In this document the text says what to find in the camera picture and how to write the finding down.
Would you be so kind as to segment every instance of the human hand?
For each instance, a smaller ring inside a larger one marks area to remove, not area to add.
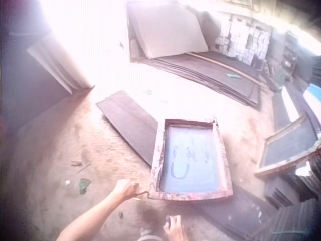
[[[169,241],[188,241],[184,227],[181,224],[181,216],[170,216],[170,222],[163,227]]]
[[[117,181],[114,190],[114,194],[119,196],[123,201],[136,197],[143,193],[147,193],[146,190],[139,186],[138,182],[130,179],[120,179]]]

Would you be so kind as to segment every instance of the white board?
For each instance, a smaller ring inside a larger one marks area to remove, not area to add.
[[[128,8],[147,58],[208,51],[197,17],[184,6],[131,3]]]

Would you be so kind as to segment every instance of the dusty floor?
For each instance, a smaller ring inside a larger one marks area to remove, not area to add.
[[[156,119],[215,116],[232,179],[262,197],[263,182],[254,177],[253,171],[264,139],[273,133],[271,94],[262,93],[262,108],[258,112],[156,69],[114,64],[97,77],[92,91],[64,99],[23,126],[4,146],[3,217],[10,217],[7,223],[16,223],[24,237],[55,239],[72,220],[106,197],[120,178],[135,177],[147,184],[149,167],[102,118],[95,105],[119,89],[126,90]],[[77,173],[81,167],[72,167],[71,161],[90,165]],[[80,178],[92,181],[85,195],[79,194]],[[136,240],[141,227],[161,228],[167,214],[183,216],[190,240],[230,240],[189,207],[146,197],[118,207],[100,236],[106,240]]]

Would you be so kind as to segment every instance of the wooden frame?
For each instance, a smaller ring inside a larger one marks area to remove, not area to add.
[[[213,140],[216,143],[216,152],[218,154],[217,164],[219,172],[219,189],[214,192],[200,193],[166,193],[159,188],[161,181],[163,165],[165,161],[165,143],[166,143],[166,128],[169,125],[187,126],[187,127],[207,127],[212,129]],[[226,152],[218,129],[216,120],[201,121],[201,120],[185,120],[185,119],[165,119],[158,123],[155,152],[151,167],[150,190],[149,198],[175,201],[191,201],[191,200],[206,200],[215,198],[225,198],[233,195],[232,181],[230,176],[229,165],[226,159]]]
[[[317,156],[321,154],[321,133],[317,133],[318,140],[315,142],[315,144],[309,148],[308,150],[299,153],[296,156],[293,156],[289,159],[280,161],[276,164],[272,164],[269,166],[262,166],[263,160],[265,159],[265,155],[267,152],[267,146],[273,142],[274,140],[286,135],[288,132],[292,131],[294,128],[302,124],[308,117],[306,115],[301,116],[296,121],[290,123],[280,131],[278,131],[276,134],[268,137],[265,141],[264,150],[262,152],[261,160],[257,164],[257,170],[254,172],[255,176],[262,177],[265,175],[269,175],[272,173],[278,173],[280,171],[286,170],[288,168],[294,167],[297,164],[301,162],[308,161],[310,158]]]

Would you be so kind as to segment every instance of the forearm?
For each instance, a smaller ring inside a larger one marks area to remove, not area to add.
[[[103,201],[78,217],[59,235],[58,241],[91,240],[101,229],[106,219],[121,203],[121,195],[112,192]]]

